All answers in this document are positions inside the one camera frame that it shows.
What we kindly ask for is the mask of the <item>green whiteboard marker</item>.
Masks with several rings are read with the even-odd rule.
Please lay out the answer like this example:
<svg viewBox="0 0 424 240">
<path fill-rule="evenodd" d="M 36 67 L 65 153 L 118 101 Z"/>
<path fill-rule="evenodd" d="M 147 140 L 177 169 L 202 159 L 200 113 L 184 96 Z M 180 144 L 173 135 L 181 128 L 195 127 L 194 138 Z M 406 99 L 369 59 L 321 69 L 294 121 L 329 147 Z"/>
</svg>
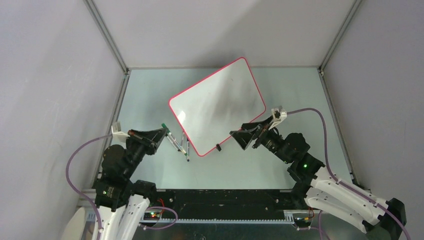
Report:
<svg viewBox="0 0 424 240">
<path fill-rule="evenodd" d="M 181 152 L 184 156 L 187 156 L 187 152 L 180 145 L 180 143 L 174 137 L 174 135 L 172 134 L 170 129 L 166 126 L 166 124 L 162 123 L 161 126 L 166 130 L 166 136 L 167 136 L 168 140 L 171 142 L 171 144 L 174 146 L 174 148 L 177 149 L 178 152 Z"/>
</svg>

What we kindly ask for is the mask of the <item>pink-framed whiteboard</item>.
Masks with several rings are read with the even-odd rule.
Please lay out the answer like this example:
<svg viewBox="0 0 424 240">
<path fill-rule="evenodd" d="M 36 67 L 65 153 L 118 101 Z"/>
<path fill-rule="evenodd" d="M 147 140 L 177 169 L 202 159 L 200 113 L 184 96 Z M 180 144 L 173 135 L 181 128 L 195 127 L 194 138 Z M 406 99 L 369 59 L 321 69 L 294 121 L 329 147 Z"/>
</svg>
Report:
<svg viewBox="0 0 424 240">
<path fill-rule="evenodd" d="M 266 104 L 245 57 L 239 57 L 168 100 L 168 106 L 200 157 L 208 155 L 263 115 Z"/>
</svg>

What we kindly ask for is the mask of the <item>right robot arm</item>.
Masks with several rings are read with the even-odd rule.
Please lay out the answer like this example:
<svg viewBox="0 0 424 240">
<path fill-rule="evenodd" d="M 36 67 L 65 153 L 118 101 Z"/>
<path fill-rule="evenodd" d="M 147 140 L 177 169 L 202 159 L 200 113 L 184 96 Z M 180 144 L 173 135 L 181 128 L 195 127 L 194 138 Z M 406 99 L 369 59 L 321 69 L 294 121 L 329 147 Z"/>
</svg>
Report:
<svg viewBox="0 0 424 240">
<path fill-rule="evenodd" d="M 301 133 L 282 137 L 269 120 L 244 123 L 230 136 L 245 150 L 263 146 L 289 167 L 296 182 L 291 204 L 327 212 L 359 229 L 369 240 L 398 240 L 406 225 L 403 202 L 386 200 L 330 173 L 328 165 L 309 154 L 310 145 Z"/>
</svg>

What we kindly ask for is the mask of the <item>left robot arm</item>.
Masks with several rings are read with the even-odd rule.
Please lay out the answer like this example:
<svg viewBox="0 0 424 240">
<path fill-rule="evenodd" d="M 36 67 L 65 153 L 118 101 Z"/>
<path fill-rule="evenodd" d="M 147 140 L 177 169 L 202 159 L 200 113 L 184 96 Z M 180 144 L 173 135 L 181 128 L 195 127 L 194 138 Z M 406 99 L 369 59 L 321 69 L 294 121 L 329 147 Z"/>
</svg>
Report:
<svg viewBox="0 0 424 240">
<path fill-rule="evenodd" d="M 103 152 L 102 172 L 95 183 L 96 240 L 131 240 L 147 208 L 158 202 L 156 184 L 131 181 L 136 168 L 154 155 L 167 134 L 165 128 L 150 131 L 112 130 L 112 137 L 125 143 Z"/>
</svg>

